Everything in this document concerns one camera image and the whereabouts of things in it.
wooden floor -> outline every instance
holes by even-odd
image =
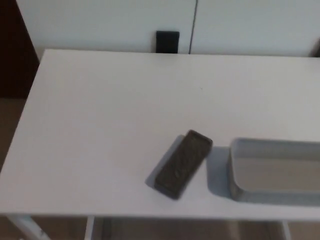
[[[25,101],[0,98],[0,169],[5,161]],[[83,240],[85,217],[34,217],[53,240]],[[320,223],[291,223],[292,240],[319,240]],[[18,240],[23,234],[0,217],[0,240]],[[215,220],[113,219],[112,240],[270,240],[267,223]]]

rectangular tray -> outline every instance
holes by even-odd
[[[320,206],[320,143],[237,138],[228,178],[236,201]]]

